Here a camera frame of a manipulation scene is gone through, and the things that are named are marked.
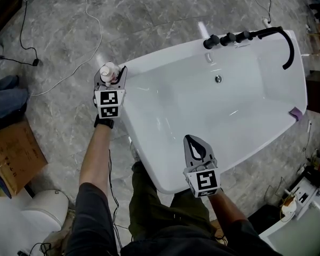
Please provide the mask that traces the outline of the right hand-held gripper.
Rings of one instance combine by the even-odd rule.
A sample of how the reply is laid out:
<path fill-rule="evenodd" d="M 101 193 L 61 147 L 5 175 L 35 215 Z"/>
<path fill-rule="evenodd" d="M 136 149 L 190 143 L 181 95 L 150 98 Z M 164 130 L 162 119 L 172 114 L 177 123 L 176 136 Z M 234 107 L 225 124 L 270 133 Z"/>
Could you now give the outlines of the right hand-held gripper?
<path fill-rule="evenodd" d="M 183 139 L 185 152 L 186 182 L 188 183 L 195 198 L 216 194 L 220 188 L 220 169 L 217 160 L 212 157 L 211 146 L 199 137 L 185 135 Z M 204 162 L 206 158 L 210 161 L 193 166 L 193 161 Z"/>

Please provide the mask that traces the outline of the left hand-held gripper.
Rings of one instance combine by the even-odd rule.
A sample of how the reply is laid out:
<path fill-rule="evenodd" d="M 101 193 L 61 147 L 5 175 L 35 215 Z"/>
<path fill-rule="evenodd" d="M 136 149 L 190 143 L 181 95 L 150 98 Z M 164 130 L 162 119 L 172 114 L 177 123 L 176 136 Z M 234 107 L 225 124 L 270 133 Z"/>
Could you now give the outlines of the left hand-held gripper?
<path fill-rule="evenodd" d="M 122 106 L 126 95 L 125 82 L 127 77 L 127 66 L 123 66 L 113 82 L 113 87 L 107 88 L 101 80 L 100 70 L 94 76 L 93 102 L 98 110 L 100 119 L 118 118 L 121 116 Z"/>

